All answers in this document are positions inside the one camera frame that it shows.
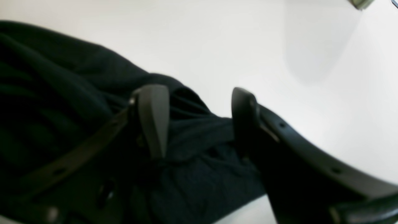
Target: black fabric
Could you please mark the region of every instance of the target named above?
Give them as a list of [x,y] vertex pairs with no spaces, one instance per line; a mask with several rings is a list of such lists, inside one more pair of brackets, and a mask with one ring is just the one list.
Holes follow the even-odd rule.
[[151,221],[212,223],[265,194],[259,173],[235,153],[231,120],[188,87],[100,45],[8,21],[0,22],[0,178],[61,156],[124,108],[133,90],[155,83],[170,90],[171,121],[166,158],[138,178]]

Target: white surface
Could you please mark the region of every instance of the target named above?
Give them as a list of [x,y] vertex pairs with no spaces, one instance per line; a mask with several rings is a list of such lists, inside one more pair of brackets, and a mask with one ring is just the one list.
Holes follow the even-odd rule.
[[[0,18],[109,47],[230,116],[235,86],[310,141],[398,184],[398,9],[375,0],[0,0]],[[272,223],[266,197],[227,222]]]
[[23,223],[16,222],[4,216],[0,216],[0,224],[23,224]]

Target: metal object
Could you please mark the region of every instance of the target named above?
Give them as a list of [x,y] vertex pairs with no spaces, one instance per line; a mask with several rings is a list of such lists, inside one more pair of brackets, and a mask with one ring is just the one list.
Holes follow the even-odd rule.
[[351,3],[359,10],[366,9],[374,0],[351,0]]
[[238,152],[261,172],[279,224],[393,224],[398,220],[398,186],[318,149],[259,105],[250,92],[234,89],[232,116]]
[[398,2],[396,0],[391,0],[391,2],[398,8]]

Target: white wall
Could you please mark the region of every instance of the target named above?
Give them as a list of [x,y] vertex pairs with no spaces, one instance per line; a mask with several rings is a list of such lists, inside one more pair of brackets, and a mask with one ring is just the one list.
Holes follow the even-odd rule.
[[[347,0],[0,0],[0,19],[100,43],[181,80],[220,116],[233,87],[247,88],[325,151],[398,184],[390,0],[363,12]],[[221,223],[270,214],[263,197]]]

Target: curved black plastic piece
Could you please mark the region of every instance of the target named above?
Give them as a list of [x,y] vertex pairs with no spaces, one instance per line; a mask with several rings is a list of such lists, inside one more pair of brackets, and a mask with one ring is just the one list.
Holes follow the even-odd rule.
[[250,92],[234,89],[232,116],[238,152],[261,171],[279,224],[398,220],[397,186],[318,149]]
[[163,85],[143,86],[139,94],[138,114],[152,159],[166,156],[170,120],[169,100],[169,90]]

